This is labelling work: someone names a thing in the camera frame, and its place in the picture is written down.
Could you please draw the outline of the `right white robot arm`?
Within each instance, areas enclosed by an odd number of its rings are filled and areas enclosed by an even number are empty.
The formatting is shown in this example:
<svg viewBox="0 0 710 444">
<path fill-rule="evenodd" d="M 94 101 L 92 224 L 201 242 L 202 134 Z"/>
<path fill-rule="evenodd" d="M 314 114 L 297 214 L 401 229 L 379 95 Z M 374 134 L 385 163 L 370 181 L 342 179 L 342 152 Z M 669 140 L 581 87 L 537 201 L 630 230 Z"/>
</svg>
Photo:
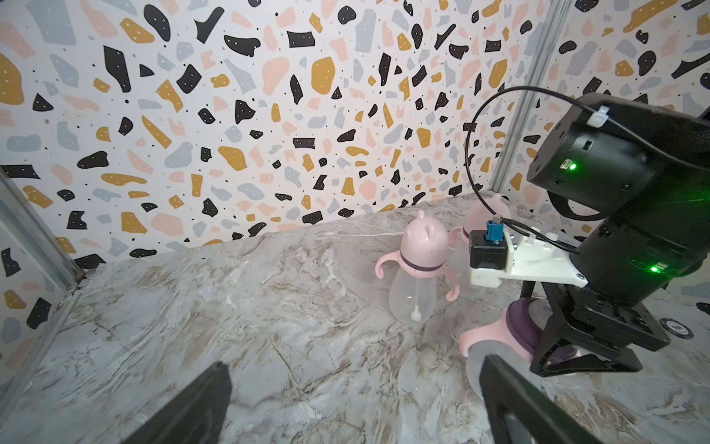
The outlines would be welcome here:
<svg viewBox="0 0 710 444">
<path fill-rule="evenodd" d="M 709 253 L 708 114 L 585 94 L 547 136 L 527 179 L 564 218 L 578 203 L 596 223 L 571 256 L 585 286 L 544 284 L 552 314 L 532 372 L 639 371 L 635 347 L 669 345 L 645 299 Z"/>
</svg>

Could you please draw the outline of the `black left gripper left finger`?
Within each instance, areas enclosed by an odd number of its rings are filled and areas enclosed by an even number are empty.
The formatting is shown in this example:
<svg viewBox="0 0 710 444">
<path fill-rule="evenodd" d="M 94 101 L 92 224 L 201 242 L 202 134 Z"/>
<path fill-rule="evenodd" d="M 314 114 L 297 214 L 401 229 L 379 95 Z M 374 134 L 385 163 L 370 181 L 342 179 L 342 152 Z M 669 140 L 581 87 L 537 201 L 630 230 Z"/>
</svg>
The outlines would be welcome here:
<svg viewBox="0 0 710 444">
<path fill-rule="evenodd" d="M 124 443 L 218 443 L 231 392 L 229 368 L 215 362 Z"/>
</svg>

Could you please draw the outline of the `small clear baby bottle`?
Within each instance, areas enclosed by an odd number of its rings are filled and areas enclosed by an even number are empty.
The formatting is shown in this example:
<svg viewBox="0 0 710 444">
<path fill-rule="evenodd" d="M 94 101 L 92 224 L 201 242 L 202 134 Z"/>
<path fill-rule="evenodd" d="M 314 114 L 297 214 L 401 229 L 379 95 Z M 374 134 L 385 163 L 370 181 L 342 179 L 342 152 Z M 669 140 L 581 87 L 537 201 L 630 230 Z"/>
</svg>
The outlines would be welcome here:
<svg viewBox="0 0 710 444">
<path fill-rule="evenodd" d="M 388 296 L 390 311 L 400 323 L 408 326 L 420 326 L 436 310 L 438 279 L 445 279 L 449 285 L 449 292 L 446 294 L 446 300 L 449 302 L 456 301 L 460 296 L 460 281 L 458 276 L 447 266 L 447 261 L 443 268 L 432 273 L 412 270 L 399 262 L 399 249 L 378 259 L 375 265 L 375 275 L 379 279 L 384 277 L 383 266 L 387 262 L 395 262 L 399 265 Z M 413 323 L 410 319 L 410 313 L 414 310 L 415 305 L 419 306 L 422 313 L 422 321 L 419 323 Z"/>
</svg>

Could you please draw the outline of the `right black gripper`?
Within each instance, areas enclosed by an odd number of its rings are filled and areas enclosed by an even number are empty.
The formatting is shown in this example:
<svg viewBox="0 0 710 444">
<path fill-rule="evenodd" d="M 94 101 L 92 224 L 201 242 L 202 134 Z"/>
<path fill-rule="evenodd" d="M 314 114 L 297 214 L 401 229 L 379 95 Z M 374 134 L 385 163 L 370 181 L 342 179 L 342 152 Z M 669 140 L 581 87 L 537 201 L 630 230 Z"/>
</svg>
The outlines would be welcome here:
<svg viewBox="0 0 710 444">
<path fill-rule="evenodd" d="M 521 298 L 532 298 L 535 283 L 523 281 Z M 553 316 L 530 363 L 539 377 L 573 373 L 636 373 L 643 369 L 632 345 L 659 351 L 670 338 L 642 304 L 622 306 L 592 290 L 545 283 Z"/>
</svg>

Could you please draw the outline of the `purple bottle collar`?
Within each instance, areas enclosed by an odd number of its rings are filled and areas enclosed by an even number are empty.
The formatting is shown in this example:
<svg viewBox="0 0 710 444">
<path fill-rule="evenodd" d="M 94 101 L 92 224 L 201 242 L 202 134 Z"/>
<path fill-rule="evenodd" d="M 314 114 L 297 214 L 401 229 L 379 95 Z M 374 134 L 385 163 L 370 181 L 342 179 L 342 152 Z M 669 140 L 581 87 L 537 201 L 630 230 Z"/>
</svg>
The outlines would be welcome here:
<svg viewBox="0 0 710 444">
<path fill-rule="evenodd" d="M 399 262 L 401 262 L 401 264 L 403 263 L 406 266 L 408 266 L 409 268 L 411 268 L 412 270 L 416 270 L 416 271 L 423 272 L 423 273 L 432 273 L 434 271 L 438 271 L 438 270 L 440 270 L 440 268 L 443 268 L 443 266 L 445 266 L 445 263 L 446 263 L 446 262 L 444 262 L 444 263 L 439 264 L 437 266 L 420 266 L 420 265 L 415 264 L 414 262 L 410 261 L 409 259 L 407 259 L 403 255 L 403 253 L 401 253 L 401 251 L 399 251 L 398 253 L 399 253 L 399 257 L 400 257 Z"/>
<path fill-rule="evenodd" d="M 534 356 L 541 342 L 547 321 L 553 316 L 547 299 L 521 298 L 506 312 L 506 326 L 515 342 Z"/>
</svg>

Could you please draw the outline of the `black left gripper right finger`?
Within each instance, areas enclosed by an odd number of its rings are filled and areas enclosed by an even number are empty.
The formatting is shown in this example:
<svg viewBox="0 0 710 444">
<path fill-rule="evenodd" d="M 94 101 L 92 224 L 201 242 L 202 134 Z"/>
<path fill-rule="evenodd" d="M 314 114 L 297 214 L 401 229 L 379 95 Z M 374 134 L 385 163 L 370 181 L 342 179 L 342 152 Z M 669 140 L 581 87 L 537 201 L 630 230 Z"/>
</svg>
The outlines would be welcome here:
<svg viewBox="0 0 710 444">
<path fill-rule="evenodd" d="M 502 361 L 490 370 L 484 404 L 495 443 L 597 443 L 599 440 Z"/>
</svg>

